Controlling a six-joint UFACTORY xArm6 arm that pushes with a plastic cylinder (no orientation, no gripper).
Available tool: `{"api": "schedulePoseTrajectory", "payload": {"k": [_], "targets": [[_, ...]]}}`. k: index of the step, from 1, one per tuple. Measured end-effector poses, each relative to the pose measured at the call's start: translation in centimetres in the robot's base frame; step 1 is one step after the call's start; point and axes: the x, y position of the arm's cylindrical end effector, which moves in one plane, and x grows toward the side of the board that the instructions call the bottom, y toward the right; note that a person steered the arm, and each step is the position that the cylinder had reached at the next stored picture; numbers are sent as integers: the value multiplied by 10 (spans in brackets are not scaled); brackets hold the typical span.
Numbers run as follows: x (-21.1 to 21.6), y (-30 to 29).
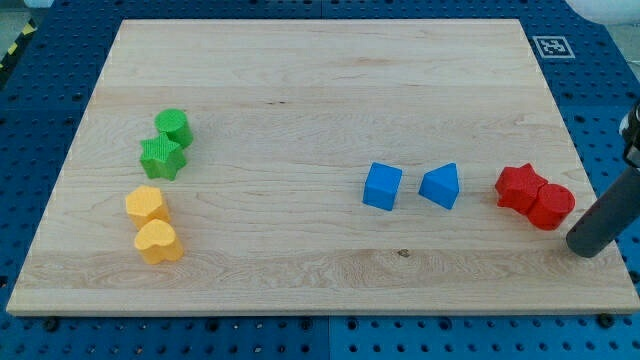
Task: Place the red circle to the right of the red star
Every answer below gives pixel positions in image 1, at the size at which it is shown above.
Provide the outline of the robot arm end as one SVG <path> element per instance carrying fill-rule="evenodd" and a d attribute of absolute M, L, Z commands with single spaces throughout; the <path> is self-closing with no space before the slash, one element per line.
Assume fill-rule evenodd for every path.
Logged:
<path fill-rule="evenodd" d="M 632 167 L 639 167 L 639 102 L 621 120 L 619 134 L 624 140 L 624 160 Z"/>

